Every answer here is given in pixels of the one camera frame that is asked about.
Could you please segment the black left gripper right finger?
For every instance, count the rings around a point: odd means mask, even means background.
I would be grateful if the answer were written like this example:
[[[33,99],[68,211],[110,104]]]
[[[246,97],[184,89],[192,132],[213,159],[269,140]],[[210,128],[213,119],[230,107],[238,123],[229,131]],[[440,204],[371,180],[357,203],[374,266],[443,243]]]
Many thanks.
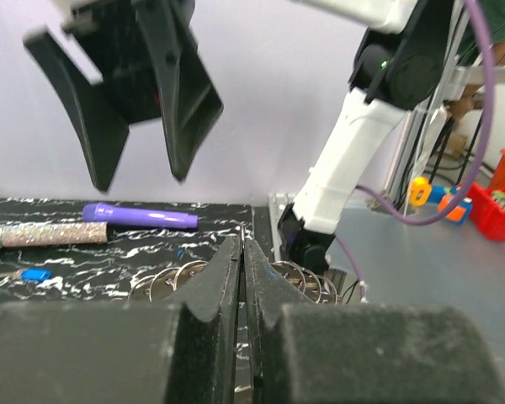
[[[247,325],[251,348],[252,401],[254,403],[318,403],[320,383],[313,380],[313,367],[293,359],[298,351],[291,343],[296,335],[285,322],[297,313],[317,311],[313,303],[285,280],[255,240],[243,248]]]

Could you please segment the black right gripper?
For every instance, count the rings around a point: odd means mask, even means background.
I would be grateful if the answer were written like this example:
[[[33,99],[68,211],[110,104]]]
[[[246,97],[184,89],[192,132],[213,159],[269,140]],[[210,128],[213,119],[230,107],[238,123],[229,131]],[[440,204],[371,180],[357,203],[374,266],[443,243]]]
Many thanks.
[[[134,10],[130,1],[76,1],[66,10],[62,30],[99,69],[95,86],[47,30],[23,44],[72,123],[94,188],[107,193],[113,183],[126,121],[161,116],[171,173],[183,182],[224,109],[190,28],[194,3],[136,1]]]

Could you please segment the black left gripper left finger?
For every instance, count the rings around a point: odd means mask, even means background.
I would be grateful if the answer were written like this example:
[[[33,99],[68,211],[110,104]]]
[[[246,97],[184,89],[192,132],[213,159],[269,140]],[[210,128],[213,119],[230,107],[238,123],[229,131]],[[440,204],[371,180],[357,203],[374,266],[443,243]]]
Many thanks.
[[[214,257],[170,296],[179,307],[165,403],[233,403],[241,240]]]

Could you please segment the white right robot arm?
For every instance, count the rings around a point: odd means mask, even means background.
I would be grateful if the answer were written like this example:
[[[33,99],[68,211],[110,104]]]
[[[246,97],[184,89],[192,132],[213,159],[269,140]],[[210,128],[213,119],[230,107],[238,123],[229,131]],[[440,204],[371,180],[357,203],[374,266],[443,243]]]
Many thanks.
[[[373,155],[444,73],[451,1],[316,1],[366,28],[341,113],[278,230],[290,260],[322,274],[343,208]],[[101,73],[90,83],[47,30],[24,37],[81,144],[93,186],[109,189],[133,124],[162,122],[171,173],[186,179],[223,103],[190,28],[191,1],[84,1],[63,32]]]

